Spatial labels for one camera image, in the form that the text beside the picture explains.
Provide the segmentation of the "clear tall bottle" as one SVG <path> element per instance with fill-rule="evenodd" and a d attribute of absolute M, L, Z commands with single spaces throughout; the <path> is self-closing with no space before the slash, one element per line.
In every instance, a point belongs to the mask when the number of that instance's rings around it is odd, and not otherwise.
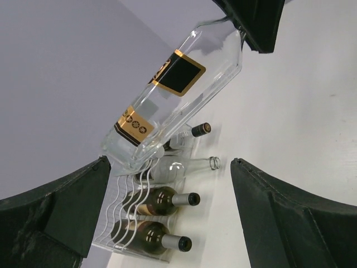
<path fill-rule="evenodd" d="M 190 175 L 218 170 L 221 159 L 211 156 L 203 159 L 187 159 L 178 155 L 166 155 L 150 171 L 150 181 L 155 184 L 169 184 Z"/>

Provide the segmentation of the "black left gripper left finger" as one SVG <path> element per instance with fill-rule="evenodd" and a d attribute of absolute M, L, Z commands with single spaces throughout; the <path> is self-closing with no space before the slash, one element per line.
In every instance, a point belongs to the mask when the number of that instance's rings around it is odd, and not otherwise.
<path fill-rule="evenodd" d="M 1 200 L 1 267 L 80 267 L 107 190 L 106 156 Z"/>

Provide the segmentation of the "green wine bottle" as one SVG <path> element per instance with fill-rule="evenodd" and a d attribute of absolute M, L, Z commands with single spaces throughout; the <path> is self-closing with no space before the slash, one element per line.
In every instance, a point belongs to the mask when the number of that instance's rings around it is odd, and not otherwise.
<path fill-rule="evenodd" d="M 110 237 L 117 245 L 151 255 L 162 255 L 169 249 L 188 252 L 192 248 L 189 237 L 170 234 L 164 224 L 155 221 L 122 219 L 115 223 Z"/>

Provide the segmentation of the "dark wine bottle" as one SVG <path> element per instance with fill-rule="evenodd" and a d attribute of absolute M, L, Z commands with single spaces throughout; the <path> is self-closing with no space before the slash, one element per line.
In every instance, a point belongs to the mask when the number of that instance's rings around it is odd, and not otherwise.
<path fill-rule="evenodd" d="M 169 186 L 131 191 L 123 200 L 127 213 L 140 216 L 171 216 L 182 206 L 197 206 L 201 201 L 198 193 L 179 194 Z"/>

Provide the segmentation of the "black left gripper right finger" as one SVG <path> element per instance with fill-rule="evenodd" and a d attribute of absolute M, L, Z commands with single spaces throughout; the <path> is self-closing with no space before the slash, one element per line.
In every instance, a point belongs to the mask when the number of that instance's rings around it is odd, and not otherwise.
<path fill-rule="evenodd" d="M 355 267 L 356 206 L 271 176 L 244 159 L 231 180 L 251 267 Z"/>

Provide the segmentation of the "clear flask bottle black cap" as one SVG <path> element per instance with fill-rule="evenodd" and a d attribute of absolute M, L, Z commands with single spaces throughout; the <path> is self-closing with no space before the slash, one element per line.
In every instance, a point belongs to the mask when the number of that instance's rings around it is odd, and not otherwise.
<path fill-rule="evenodd" d="M 245 33 L 229 18 L 197 25 L 102 141 L 118 176 L 139 172 L 242 68 Z"/>

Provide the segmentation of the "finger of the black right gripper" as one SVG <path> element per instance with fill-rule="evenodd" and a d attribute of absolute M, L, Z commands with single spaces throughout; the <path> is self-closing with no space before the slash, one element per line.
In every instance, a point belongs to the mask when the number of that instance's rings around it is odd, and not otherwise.
<path fill-rule="evenodd" d="M 246 33 L 250 49 L 274 52 L 284 0 L 215 0 L 236 28 Z"/>

